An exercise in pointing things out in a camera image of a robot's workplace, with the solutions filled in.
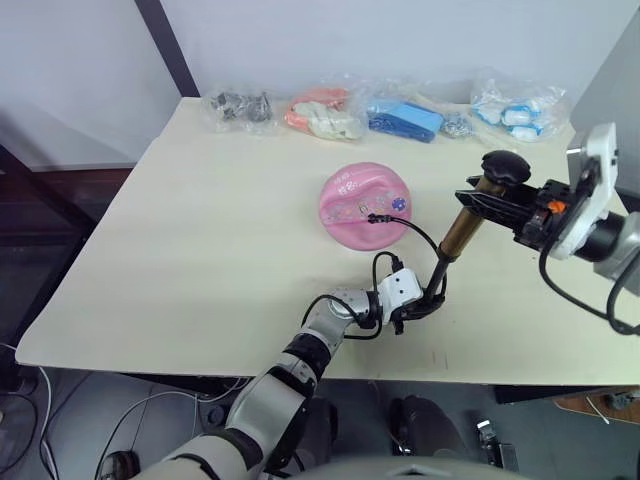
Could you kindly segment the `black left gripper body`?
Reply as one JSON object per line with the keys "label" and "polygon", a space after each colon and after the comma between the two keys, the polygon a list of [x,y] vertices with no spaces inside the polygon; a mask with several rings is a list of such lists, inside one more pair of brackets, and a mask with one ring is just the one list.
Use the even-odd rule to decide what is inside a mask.
{"label": "black left gripper body", "polygon": [[414,300],[405,305],[391,306],[385,310],[385,317],[392,326],[396,336],[402,335],[405,330],[405,324],[410,321],[420,319],[419,316],[420,301]]}

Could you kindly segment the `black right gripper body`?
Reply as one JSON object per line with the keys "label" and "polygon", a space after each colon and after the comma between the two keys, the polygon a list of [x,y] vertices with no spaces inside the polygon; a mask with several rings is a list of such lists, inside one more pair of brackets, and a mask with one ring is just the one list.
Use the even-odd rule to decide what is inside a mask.
{"label": "black right gripper body", "polygon": [[574,203],[575,194],[568,184],[548,180],[529,196],[525,219],[515,229],[514,240],[529,248],[543,248]]}

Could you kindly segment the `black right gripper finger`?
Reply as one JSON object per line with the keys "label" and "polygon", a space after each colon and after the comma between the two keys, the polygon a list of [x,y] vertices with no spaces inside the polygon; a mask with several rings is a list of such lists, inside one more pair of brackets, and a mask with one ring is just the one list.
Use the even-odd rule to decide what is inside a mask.
{"label": "black right gripper finger", "polygon": [[528,199],[503,199],[502,195],[478,190],[457,190],[455,196],[471,213],[513,232],[522,225],[527,213]]}
{"label": "black right gripper finger", "polygon": [[[476,187],[480,180],[480,175],[470,176],[466,182],[472,187]],[[535,199],[540,189],[527,184],[507,187],[502,194],[503,199]]]}

